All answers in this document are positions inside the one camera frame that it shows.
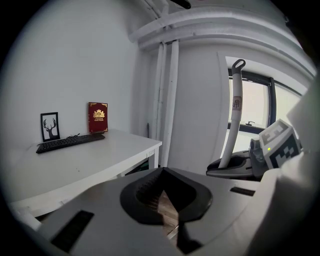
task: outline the gold emblem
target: gold emblem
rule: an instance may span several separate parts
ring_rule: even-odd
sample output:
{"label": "gold emblem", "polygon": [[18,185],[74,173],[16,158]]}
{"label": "gold emblem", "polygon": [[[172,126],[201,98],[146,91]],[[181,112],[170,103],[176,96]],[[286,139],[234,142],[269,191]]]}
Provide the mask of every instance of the gold emblem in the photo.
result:
{"label": "gold emblem", "polygon": [[94,118],[104,118],[105,113],[103,111],[101,111],[100,109],[98,109],[97,111],[94,111],[93,117]]}

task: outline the deer antlers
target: deer antlers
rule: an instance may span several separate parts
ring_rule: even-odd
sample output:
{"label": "deer antlers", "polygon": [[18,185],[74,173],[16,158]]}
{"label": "deer antlers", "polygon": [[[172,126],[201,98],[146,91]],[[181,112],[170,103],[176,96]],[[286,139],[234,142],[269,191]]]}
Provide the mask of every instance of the deer antlers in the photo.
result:
{"label": "deer antlers", "polygon": [[43,121],[43,128],[45,128],[46,131],[49,132],[49,127],[46,127],[46,120],[47,119],[44,119],[44,121]]}
{"label": "deer antlers", "polygon": [[50,124],[51,130],[57,126],[56,120],[54,118],[52,118],[52,120],[53,120],[53,127],[51,127],[51,124]]}
{"label": "deer antlers", "polygon": [[52,127],[52,125],[50,124],[50,129],[49,129],[49,126],[46,127],[46,125],[47,125],[46,120],[47,120],[47,119],[44,119],[44,121],[43,121],[43,128],[45,128],[47,132],[49,132],[49,130],[51,131],[53,128],[55,128],[55,127],[57,126],[56,120],[55,120],[54,118],[52,118],[52,120],[53,120],[53,127]]}

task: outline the desk leg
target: desk leg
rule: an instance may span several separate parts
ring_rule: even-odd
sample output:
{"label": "desk leg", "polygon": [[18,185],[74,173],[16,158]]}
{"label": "desk leg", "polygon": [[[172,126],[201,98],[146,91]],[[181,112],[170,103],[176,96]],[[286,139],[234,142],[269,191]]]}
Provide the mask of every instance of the desk leg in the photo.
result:
{"label": "desk leg", "polygon": [[38,221],[32,214],[29,212],[27,208],[22,210],[13,210],[15,217],[23,222],[24,224],[28,225],[33,230],[37,231],[40,226],[41,222]]}
{"label": "desk leg", "polygon": [[154,150],[154,154],[149,157],[149,169],[158,168],[158,162],[159,162],[159,148],[157,147]]}

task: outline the window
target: window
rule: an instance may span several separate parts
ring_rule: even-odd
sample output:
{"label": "window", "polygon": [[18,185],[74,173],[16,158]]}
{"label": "window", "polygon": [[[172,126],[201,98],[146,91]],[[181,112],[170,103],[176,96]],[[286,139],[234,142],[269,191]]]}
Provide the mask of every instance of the window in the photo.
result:
{"label": "window", "polygon": [[298,103],[301,95],[292,89],[283,87],[279,82],[275,81],[276,94],[276,119],[282,119],[289,125],[292,125],[287,118],[288,112]]}
{"label": "window", "polygon": [[[233,78],[229,71],[230,102],[233,100]],[[243,105],[239,130],[241,132],[259,134],[276,117],[272,117],[272,81],[263,75],[242,71]],[[232,106],[229,109],[229,124],[231,124]]]}
{"label": "window", "polygon": [[[233,80],[229,80],[230,102],[233,99]],[[268,87],[259,83],[242,81],[243,105],[241,124],[246,125],[249,121],[252,126],[266,128],[268,126],[269,96]],[[229,109],[229,122],[231,122],[232,106]]]}
{"label": "window", "polygon": [[[232,71],[229,71],[230,102],[233,100]],[[277,119],[289,122],[288,112],[300,100],[301,94],[287,85],[275,81],[272,77],[242,71],[243,105],[239,132],[233,152],[248,150],[251,138],[257,137],[265,128],[272,125]],[[229,124],[231,124],[232,107],[229,109]],[[227,130],[223,150],[228,140]]]}

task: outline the tabletop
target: tabletop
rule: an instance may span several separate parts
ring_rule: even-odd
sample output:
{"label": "tabletop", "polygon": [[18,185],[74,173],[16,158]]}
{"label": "tabletop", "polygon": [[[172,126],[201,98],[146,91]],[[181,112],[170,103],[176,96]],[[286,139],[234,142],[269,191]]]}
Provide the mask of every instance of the tabletop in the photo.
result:
{"label": "tabletop", "polygon": [[162,145],[161,141],[110,129],[105,139],[37,154],[32,145],[15,168],[3,174],[8,201],[17,202],[81,181],[99,172],[145,154]]}

